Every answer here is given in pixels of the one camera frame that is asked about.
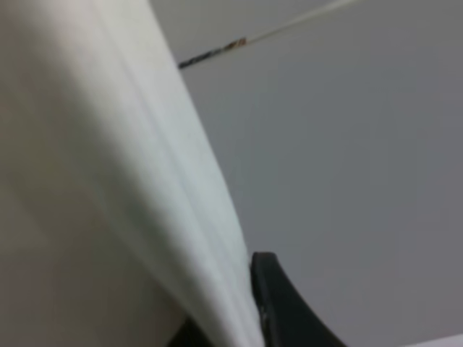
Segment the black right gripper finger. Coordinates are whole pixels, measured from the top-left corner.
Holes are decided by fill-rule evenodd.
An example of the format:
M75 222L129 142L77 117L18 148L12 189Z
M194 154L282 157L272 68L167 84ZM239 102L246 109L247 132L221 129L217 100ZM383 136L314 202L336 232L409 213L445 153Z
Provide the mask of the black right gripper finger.
M300 296L274 253L254 253L250 272L267 346L344 345Z

